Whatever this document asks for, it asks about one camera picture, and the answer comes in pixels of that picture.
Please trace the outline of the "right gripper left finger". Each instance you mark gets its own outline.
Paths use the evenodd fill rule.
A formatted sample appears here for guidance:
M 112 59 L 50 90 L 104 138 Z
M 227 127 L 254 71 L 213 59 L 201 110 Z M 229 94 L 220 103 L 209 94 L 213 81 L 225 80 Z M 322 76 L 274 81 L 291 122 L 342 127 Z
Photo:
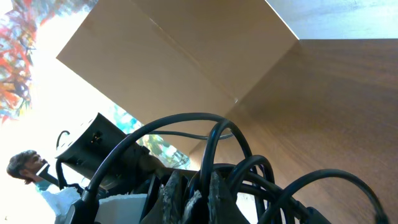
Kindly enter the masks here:
M 178 170 L 151 180 L 140 224 L 178 224 L 182 222 L 183 194 L 187 178 Z

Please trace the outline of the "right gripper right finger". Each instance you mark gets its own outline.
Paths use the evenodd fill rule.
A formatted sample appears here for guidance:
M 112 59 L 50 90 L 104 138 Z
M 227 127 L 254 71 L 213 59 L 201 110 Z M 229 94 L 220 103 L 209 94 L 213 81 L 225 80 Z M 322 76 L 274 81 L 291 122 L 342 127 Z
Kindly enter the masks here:
M 208 209 L 209 224 L 249 224 L 217 171 L 211 174 Z

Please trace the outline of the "person with dark hair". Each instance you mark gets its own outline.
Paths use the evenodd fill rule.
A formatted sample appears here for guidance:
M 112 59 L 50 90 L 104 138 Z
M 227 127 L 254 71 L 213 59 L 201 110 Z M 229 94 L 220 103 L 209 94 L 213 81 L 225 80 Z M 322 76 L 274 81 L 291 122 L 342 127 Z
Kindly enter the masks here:
M 34 184 L 38 192 L 44 192 L 52 183 L 37 173 L 46 163 L 36 151 L 28 150 L 12 156 L 6 172 L 13 178 L 22 179 L 26 185 Z

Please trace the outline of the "brown cardboard box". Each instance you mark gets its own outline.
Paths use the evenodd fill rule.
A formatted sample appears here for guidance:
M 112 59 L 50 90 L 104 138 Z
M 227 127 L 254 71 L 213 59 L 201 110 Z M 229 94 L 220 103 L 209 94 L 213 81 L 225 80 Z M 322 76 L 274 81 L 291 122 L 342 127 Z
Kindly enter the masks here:
M 262 0 L 99 0 L 58 59 L 146 124 L 228 116 L 296 42 Z

